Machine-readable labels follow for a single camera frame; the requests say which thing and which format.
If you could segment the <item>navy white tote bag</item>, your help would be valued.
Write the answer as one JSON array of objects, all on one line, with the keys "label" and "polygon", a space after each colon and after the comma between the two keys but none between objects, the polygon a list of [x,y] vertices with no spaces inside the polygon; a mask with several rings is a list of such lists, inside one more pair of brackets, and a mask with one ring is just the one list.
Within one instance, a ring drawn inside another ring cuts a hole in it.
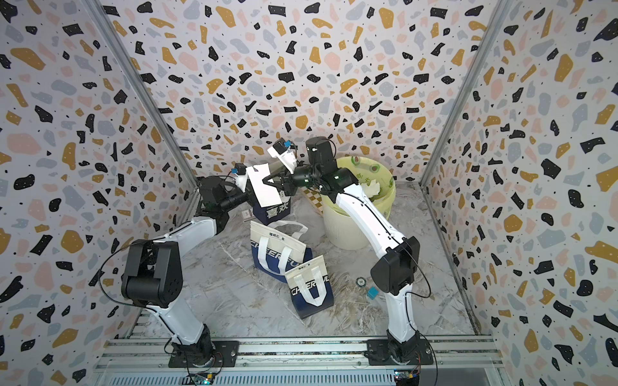
[{"label": "navy white tote bag", "polygon": [[296,221],[279,220],[270,225],[250,222],[254,267],[286,283],[286,273],[313,258],[312,250],[300,238],[308,227]]}]

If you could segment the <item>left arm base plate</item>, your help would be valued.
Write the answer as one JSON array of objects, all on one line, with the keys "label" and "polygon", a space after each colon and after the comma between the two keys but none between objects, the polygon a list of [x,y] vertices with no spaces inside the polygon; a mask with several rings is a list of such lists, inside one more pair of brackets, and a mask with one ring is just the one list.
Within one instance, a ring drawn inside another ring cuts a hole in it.
[{"label": "left arm base plate", "polygon": [[208,341],[205,345],[172,344],[169,368],[195,368],[207,371],[215,368],[233,368],[238,358],[240,342],[237,340]]}]

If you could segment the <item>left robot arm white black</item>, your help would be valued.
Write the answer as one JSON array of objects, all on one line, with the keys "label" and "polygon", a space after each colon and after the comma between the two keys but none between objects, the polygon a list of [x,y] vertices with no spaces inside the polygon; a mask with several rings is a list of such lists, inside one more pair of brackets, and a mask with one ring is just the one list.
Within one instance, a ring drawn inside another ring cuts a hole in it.
[{"label": "left robot arm white black", "polygon": [[216,353],[209,328],[201,323],[181,296],[182,258],[198,244],[221,233],[229,212],[254,202],[248,179],[218,175],[198,179],[200,201],[193,218],[153,240],[137,240],[128,247],[118,305],[146,310],[167,329],[171,361],[186,368],[203,368],[225,360]]}]

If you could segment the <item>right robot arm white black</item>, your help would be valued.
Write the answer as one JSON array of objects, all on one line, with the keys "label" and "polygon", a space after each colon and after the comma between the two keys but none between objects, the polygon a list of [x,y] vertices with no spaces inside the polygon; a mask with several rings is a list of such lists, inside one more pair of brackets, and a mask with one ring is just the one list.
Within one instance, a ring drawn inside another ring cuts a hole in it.
[{"label": "right robot arm white black", "polygon": [[406,237],[389,223],[365,194],[361,182],[335,158],[332,142],[325,137],[306,141],[307,162],[296,157],[296,145],[280,139],[268,149],[279,166],[269,167],[261,183],[290,196],[298,188],[315,188],[341,208],[357,225],[376,253],[370,270],[377,288],[386,296],[389,325],[387,336],[368,345],[367,357],[377,364],[432,364],[435,354],[428,339],[418,330],[411,297],[420,243]]}]

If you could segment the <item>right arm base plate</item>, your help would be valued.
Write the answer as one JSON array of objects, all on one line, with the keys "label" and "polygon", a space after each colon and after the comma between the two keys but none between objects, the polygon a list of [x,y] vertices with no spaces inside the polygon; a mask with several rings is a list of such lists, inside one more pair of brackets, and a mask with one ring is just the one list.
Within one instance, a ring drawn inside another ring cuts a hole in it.
[{"label": "right arm base plate", "polygon": [[430,345],[422,337],[413,337],[403,344],[396,339],[370,339],[366,343],[364,356],[371,366],[413,366],[434,363]]}]

